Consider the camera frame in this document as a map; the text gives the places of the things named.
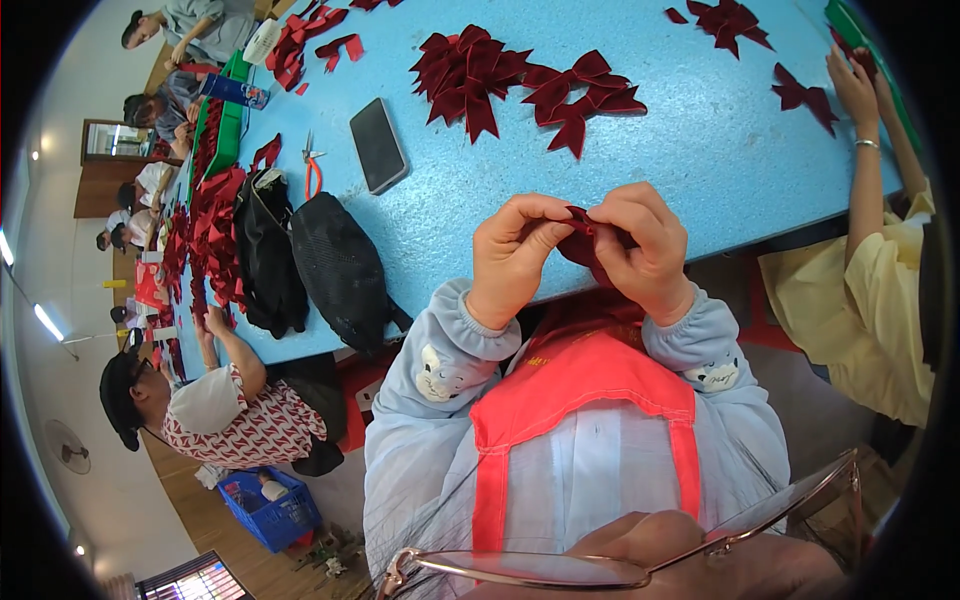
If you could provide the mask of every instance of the wall fan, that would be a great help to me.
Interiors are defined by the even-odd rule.
[[[78,475],[90,472],[90,452],[69,427],[50,419],[43,427],[47,445],[63,465]]]

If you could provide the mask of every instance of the blue plastic crate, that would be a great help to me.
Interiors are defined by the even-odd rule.
[[[306,484],[273,467],[267,468],[289,490],[274,502],[260,493],[261,485],[255,472],[237,471],[218,483],[217,488],[237,520],[268,550],[276,553],[316,529],[321,517]]]

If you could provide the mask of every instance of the yellow shirt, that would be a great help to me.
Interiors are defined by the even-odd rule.
[[[767,298],[784,332],[830,383],[859,404],[926,426],[933,372],[920,336],[920,250],[915,217],[933,214],[929,181],[906,222],[883,215],[844,272],[847,237],[759,259]]]

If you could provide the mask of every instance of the red and white patterned shirt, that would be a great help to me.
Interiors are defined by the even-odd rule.
[[[224,468],[291,463],[326,440],[324,419],[278,381],[245,398],[232,363],[174,392],[161,432],[180,454]]]

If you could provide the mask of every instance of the wooden floor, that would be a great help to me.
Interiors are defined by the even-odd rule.
[[[314,587],[324,576],[320,569],[294,571],[296,555],[271,554],[260,545],[224,503],[216,490],[207,490],[194,477],[197,461],[181,456],[152,437],[144,436],[156,474],[163,484],[201,554],[216,550],[233,575],[257,600],[352,600],[366,584],[361,573],[348,573],[319,591]]]

